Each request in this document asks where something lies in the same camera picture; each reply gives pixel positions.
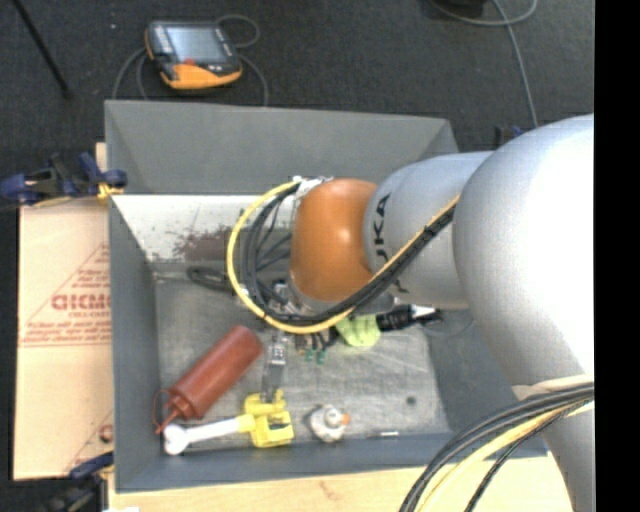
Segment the blue clamp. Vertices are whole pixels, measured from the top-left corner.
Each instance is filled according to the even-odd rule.
[[[74,177],[58,154],[46,167],[31,174],[15,174],[0,181],[0,196],[17,206],[33,206],[64,198],[97,196],[122,192],[127,173],[119,169],[101,171],[93,157],[84,152],[79,157],[82,177]]]

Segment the black floor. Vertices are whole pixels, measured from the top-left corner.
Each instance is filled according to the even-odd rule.
[[[501,2],[511,17],[531,5]],[[38,169],[54,151],[73,157],[94,148],[104,135],[103,100],[154,18],[251,17],[261,38],[243,53],[262,70],[272,106],[443,117],[451,121],[461,151],[493,148],[496,126],[534,126],[507,30],[454,21],[429,0],[23,4],[73,96],[63,98],[14,2],[0,1],[0,179]],[[497,19],[491,1],[484,12],[458,12]],[[239,23],[227,29],[235,40],[252,36]],[[513,32],[539,125],[594,111],[594,0],[540,0]],[[142,72],[151,97],[173,97],[151,66]],[[123,97],[139,96],[134,77],[129,70]],[[261,82],[249,72],[209,97],[180,101],[259,105]],[[68,487],[64,481],[10,481],[16,234],[15,214],[0,214],[0,510],[32,510]]]

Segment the small white object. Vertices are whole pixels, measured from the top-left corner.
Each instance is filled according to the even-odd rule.
[[[180,455],[190,444],[233,434],[239,429],[237,418],[188,428],[181,427],[177,423],[169,423],[163,431],[164,451],[169,455]]]
[[[333,405],[324,405],[311,413],[309,423],[313,433],[322,441],[333,443],[342,439],[349,415]]]

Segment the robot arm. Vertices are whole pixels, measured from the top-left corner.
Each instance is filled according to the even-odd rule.
[[[294,220],[292,295],[310,311],[344,300],[460,195],[453,222],[389,291],[404,303],[468,308],[513,385],[592,375],[593,138],[594,117],[578,117],[494,152],[408,166],[378,187],[318,185]],[[546,440],[576,510],[593,510],[593,413],[560,422]]]

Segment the cardboard sheet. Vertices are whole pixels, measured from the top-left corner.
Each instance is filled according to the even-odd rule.
[[[107,207],[20,214],[14,478],[66,475],[113,448]]]

